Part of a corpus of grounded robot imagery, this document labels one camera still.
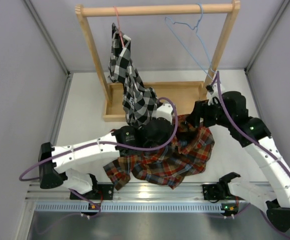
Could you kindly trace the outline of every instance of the white floor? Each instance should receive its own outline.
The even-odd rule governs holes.
[[[205,74],[192,71],[144,71],[139,73],[144,82],[204,81]],[[227,90],[239,91],[247,101],[250,116],[257,117],[256,107],[243,70],[221,70],[220,80]],[[126,123],[104,122],[102,119],[105,97],[96,73],[75,73],[57,140],[66,146],[95,139],[118,129]],[[217,182],[223,175],[236,172],[251,182],[267,182],[254,160],[221,126],[210,128],[215,146],[205,172],[185,178],[185,182]],[[103,166],[106,162],[92,162],[76,168],[94,174],[99,182],[110,182]],[[133,177],[131,182],[142,182]]]

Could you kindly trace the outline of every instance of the red plaid shirt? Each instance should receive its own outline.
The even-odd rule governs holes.
[[[174,189],[186,176],[204,172],[215,143],[213,135],[206,127],[185,125],[187,116],[178,116],[176,136],[165,148],[119,157],[104,166],[117,190],[130,181],[130,173],[137,179]],[[192,137],[190,140],[181,140],[182,134],[191,134]]]

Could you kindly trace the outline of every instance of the checkered shirt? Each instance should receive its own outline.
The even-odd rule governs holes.
[[[126,122],[130,126],[139,127],[146,125],[156,116],[157,96],[154,89],[144,87],[137,69],[132,64],[131,39],[121,34],[125,47],[122,46],[119,30],[113,23],[108,77],[113,83],[123,84],[122,105],[126,113]]]
[[[130,173],[137,179],[168,185],[174,189],[186,176],[205,171],[215,143],[214,138],[206,127],[185,125],[187,116],[178,116],[176,136],[165,148],[143,152],[141,155],[119,157],[103,167],[117,190],[130,181]],[[179,134],[188,133],[194,133],[191,140],[177,138]]]

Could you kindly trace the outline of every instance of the black and white checkered shirt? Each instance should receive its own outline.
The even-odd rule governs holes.
[[[157,96],[154,89],[144,87],[137,69],[132,64],[131,39],[123,33],[121,35],[124,47],[119,30],[113,23],[108,77],[113,83],[123,84],[122,105],[126,113],[126,122],[130,126],[140,127],[156,116]]]

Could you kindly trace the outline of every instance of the wooden base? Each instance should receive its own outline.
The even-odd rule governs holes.
[[[175,105],[178,115],[190,114],[194,103],[206,99],[202,95],[203,81],[172,81],[172,82],[144,82],[146,88],[152,87],[158,97],[169,98]],[[125,122],[123,110],[123,85],[121,83],[108,84],[112,96],[111,106],[105,103],[103,119],[105,122]]]

